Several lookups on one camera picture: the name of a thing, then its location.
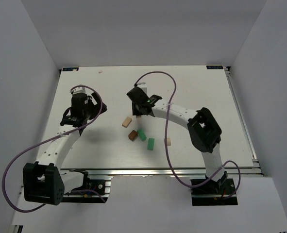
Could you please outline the brown wood block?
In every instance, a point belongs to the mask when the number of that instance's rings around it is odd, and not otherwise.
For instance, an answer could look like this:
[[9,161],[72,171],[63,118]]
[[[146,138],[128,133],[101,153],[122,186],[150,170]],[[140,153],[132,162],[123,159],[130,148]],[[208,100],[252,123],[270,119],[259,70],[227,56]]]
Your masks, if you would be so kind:
[[132,130],[129,134],[128,134],[128,138],[131,141],[134,141],[136,138],[138,137],[138,132],[135,130]]

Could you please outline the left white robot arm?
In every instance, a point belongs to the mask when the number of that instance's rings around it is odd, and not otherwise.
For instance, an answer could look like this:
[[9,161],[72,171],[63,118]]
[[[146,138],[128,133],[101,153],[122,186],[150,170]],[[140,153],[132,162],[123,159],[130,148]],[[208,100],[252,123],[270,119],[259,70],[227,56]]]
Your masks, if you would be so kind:
[[57,138],[34,163],[27,163],[23,168],[26,201],[58,205],[64,194],[88,191],[87,172],[73,169],[62,173],[61,166],[87,123],[106,110],[106,105],[96,93],[72,92],[71,106],[62,116]]

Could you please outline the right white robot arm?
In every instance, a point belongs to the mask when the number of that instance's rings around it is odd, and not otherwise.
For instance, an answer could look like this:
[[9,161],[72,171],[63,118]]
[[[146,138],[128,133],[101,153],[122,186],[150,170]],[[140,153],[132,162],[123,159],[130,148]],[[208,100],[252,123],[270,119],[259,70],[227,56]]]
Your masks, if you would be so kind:
[[227,172],[220,156],[221,128],[209,109],[191,110],[172,104],[158,95],[148,95],[136,86],[127,93],[135,115],[163,118],[188,130],[192,145],[201,152],[206,177],[221,185],[227,179]]

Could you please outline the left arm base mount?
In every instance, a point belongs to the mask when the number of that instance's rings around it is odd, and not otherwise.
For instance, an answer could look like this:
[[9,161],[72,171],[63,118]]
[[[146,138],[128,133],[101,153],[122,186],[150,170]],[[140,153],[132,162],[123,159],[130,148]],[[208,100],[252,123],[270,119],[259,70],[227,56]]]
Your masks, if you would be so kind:
[[105,203],[111,187],[111,178],[91,175],[87,170],[61,171],[65,186],[64,203]]

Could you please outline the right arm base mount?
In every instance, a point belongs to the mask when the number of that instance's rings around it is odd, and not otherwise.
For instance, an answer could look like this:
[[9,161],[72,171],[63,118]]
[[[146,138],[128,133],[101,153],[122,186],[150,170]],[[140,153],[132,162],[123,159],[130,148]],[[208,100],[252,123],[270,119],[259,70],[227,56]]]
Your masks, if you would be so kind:
[[221,188],[216,189],[210,184],[191,189],[193,206],[236,206],[238,205],[236,187],[233,179],[226,179]]

